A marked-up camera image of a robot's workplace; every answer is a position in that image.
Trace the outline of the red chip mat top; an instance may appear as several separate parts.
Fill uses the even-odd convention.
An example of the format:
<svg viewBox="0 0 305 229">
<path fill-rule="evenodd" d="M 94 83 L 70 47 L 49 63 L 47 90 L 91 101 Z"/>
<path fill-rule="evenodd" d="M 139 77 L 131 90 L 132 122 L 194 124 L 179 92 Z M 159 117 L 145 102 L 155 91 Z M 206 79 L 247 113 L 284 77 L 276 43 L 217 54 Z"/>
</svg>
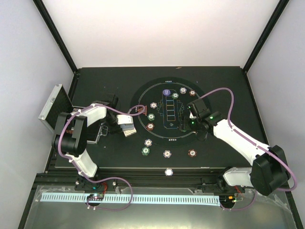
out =
<svg viewBox="0 0 305 229">
<path fill-rule="evenodd" d="M 190 95 L 190 96 L 195 96 L 195 95 L 196 95 L 196 92 L 195 92 L 194 90 L 191 90 L 191 91 L 189 92 L 189 95 Z"/>
</svg>

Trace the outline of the red poker chip stack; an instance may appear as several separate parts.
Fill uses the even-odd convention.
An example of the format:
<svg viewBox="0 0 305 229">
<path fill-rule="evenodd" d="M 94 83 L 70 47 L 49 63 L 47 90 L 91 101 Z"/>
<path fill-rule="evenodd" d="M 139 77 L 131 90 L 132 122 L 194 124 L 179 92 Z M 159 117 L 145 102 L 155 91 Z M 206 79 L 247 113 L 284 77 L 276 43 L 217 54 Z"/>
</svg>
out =
<svg viewBox="0 0 305 229">
<path fill-rule="evenodd" d="M 189 157 L 195 157 L 197 155 L 197 152 L 194 149 L 190 149 L 188 151 L 188 156 Z"/>
</svg>

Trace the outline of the red triangular dealer button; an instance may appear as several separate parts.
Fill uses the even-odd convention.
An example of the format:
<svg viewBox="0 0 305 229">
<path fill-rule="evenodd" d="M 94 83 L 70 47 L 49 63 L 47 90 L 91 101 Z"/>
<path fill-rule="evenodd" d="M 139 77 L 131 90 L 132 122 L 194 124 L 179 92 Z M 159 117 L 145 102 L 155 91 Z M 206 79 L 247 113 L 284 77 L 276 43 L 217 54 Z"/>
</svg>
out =
<svg viewBox="0 0 305 229">
<path fill-rule="evenodd" d="M 143 106 L 137 109 L 137 112 L 147 116 L 147 106 Z"/>
</svg>

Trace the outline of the green poker chip stack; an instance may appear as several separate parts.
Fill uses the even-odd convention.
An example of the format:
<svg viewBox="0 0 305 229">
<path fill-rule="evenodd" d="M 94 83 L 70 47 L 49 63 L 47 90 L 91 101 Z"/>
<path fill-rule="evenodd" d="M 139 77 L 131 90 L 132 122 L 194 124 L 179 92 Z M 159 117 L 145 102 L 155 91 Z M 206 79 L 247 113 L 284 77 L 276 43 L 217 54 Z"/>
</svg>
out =
<svg viewBox="0 0 305 229">
<path fill-rule="evenodd" d="M 147 156 L 147 155 L 149 155 L 149 153 L 150 153 L 149 147 L 143 147 L 142 148 L 142 155 L 143 156 Z"/>
</svg>

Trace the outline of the purple round blind button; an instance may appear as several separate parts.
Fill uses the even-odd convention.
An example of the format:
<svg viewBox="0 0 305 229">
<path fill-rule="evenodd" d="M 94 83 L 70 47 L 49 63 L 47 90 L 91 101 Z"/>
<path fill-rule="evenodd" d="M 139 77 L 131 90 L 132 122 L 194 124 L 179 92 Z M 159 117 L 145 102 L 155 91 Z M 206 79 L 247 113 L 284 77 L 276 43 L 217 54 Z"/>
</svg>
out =
<svg viewBox="0 0 305 229">
<path fill-rule="evenodd" d="M 172 94 L 171 90 L 169 90 L 169 89 L 164 89 L 163 90 L 163 95 L 164 96 L 171 96 L 171 94 Z"/>
</svg>

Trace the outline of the blue poker chip stack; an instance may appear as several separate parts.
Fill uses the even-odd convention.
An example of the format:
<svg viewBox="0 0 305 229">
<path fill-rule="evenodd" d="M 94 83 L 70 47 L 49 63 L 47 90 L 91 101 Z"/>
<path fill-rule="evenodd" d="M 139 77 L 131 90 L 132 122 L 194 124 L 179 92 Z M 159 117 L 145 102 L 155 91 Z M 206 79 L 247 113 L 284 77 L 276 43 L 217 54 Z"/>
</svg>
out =
<svg viewBox="0 0 305 229">
<path fill-rule="evenodd" d="M 165 157 L 165 158 L 170 158 L 171 157 L 171 151 L 169 151 L 169 150 L 165 150 L 164 152 L 163 152 L 163 156 Z"/>
</svg>

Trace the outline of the white chip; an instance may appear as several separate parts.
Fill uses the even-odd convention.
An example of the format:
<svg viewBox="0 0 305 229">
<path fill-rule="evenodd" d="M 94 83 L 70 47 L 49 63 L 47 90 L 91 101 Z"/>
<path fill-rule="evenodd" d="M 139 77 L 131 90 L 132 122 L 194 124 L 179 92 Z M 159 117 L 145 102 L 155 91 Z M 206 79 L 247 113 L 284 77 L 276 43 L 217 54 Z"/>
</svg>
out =
<svg viewBox="0 0 305 229">
<path fill-rule="evenodd" d="M 173 175 L 173 170 L 171 168 L 167 168 L 165 169 L 165 175 L 166 176 L 172 176 Z"/>
</svg>

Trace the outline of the blue playing card deck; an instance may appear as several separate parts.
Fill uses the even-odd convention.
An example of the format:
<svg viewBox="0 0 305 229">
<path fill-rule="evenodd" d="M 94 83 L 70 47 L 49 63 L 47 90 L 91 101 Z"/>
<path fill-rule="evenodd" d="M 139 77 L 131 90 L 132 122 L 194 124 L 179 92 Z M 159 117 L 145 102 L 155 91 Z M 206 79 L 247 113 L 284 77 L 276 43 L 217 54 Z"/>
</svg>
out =
<svg viewBox="0 0 305 229">
<path fill-rule="evenodd" d="M 134 129 L 134 124 L 121 124 L 120 127 L 123 131 L 129 131 Z"/>
</svg>

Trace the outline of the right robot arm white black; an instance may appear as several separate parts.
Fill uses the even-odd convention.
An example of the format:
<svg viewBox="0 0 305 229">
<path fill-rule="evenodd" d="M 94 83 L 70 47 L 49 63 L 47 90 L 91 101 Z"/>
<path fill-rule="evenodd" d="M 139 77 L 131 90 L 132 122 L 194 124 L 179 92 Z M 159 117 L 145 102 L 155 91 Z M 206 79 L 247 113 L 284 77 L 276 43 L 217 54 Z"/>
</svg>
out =
<svg viewBox="0 0 305 229">
<path fill-rule="evenodd" d="M 279 146 L 268 146 L 252 138 L 224 118 L 220 112 L 211 113 L 203 99 L 187 104 L 188 114 L 180 121 L 179 129 L 211 134 L 224 141 L 250 164 L 249 167 L 232 167 L 217 179 L 217 188 L 228 192 L 234 186 L 252 187 L 264 196 L 280 190 L 290 178 L 284 151 Z"/>
</svg>

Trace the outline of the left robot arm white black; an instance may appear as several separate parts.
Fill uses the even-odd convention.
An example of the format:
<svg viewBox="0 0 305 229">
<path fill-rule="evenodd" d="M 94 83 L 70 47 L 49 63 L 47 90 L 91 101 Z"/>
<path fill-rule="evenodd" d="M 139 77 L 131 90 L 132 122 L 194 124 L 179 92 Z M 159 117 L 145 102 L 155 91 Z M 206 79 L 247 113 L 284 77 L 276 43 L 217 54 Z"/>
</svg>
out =
<svg viewBox="0 0 305 229">
<path fill-rule="evenodd" d="M 88 127 L 102 123 L 107 127 L 107 133 L 121 133 L 116 117 L 118 111 L 115 109 L 118 100 L 116 95 L 106 94 L 102 101 L 95 101 L 76 112 L 62 112 L 57 118 L 52 147 L 74 165 L 79 175 L 86 177 L 85 184 L 91 190 L 98 190 L 102 186 L 102 178 L 96 175 L 98 167 L 86 149 Z"/>
</svg>

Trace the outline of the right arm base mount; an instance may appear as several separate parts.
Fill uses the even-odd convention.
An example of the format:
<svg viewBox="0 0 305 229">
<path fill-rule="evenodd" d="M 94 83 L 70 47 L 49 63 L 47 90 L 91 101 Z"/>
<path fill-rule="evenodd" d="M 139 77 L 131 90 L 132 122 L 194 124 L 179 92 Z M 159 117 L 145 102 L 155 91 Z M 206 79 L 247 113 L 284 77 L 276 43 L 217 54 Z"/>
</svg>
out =
<svg viewBox="0 0 305 229">
<path fill-rule="evenodd" d="M 229 186 L 221 177 L 204 177 L 197 189 L 218 196 L 223 208 L 231 209 L 237 202 L 245 199 L 244 188 Z"/>
</svg>

